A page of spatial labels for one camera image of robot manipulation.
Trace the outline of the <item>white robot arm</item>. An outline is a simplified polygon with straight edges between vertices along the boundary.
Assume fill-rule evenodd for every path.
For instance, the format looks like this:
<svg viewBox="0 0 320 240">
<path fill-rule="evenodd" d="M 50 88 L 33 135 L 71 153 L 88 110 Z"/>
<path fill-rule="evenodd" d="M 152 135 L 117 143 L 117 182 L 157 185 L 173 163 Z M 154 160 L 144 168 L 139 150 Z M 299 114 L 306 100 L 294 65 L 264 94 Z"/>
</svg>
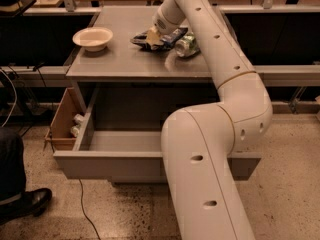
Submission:
<svg viewBox="0 0 320 240">
<path fill-rule="evenodd" d="M 255 240 L 227 158 L 266 132 L 273 109 L 260 76 L 211 2 L 164 0 L 147 35 L 154 43 L 187 21 L 220 98 L 166 119 L 163 162 L 182 240 Z"/>
</svg>

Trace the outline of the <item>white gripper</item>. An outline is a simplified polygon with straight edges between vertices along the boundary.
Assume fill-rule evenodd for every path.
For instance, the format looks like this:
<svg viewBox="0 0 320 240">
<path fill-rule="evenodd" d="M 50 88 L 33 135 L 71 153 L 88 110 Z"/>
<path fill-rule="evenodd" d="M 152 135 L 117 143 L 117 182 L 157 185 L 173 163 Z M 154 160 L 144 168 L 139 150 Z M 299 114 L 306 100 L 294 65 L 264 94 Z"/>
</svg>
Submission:
<svg viewBox="0 0 320 240">
<path fill-rule="evenodd" d="M 159 50 L 163 46 L 162 35 L 172 33 L 180 26 L 181 21 L 182 16 L 179 11 L 169 11 L 159 7 L 152 18 L 154 26 L 147 31 L 146 43 L 148 47 L 151 50 Z"/>
</svg>

